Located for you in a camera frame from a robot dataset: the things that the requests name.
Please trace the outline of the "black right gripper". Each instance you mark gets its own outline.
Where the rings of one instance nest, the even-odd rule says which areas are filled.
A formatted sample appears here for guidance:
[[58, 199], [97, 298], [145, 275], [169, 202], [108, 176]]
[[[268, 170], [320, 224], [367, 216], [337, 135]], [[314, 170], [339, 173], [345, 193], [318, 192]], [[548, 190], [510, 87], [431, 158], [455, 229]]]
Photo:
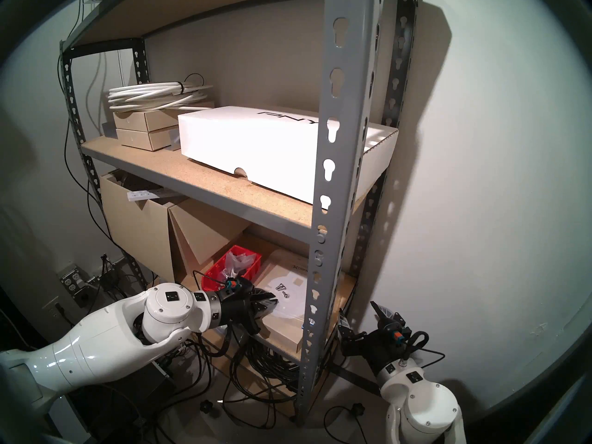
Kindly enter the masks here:
[[378, 329], [371, 333], [356, 334], [343, 309], [339, 310], [339, 342], [342, 343], [343, 356], [360, 356], [368, 364], [373, 374], [403, 356], [411, 329], [398, 312], [370, 301], [378, 317]]

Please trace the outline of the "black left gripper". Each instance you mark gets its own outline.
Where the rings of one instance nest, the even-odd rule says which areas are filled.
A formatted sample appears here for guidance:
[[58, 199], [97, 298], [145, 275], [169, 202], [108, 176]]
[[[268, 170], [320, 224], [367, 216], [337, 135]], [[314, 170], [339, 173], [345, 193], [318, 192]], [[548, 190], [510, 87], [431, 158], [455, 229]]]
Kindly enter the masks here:
[[218, 326], [240, 324], [250, 335], [259, 334], [255, 314], [257, 317], [271, 314], [278, 304], [275, 294], [254, 289], [253, 283], [244, 277], [231, 279], [226, 285], [215, 292], [220, 304]]

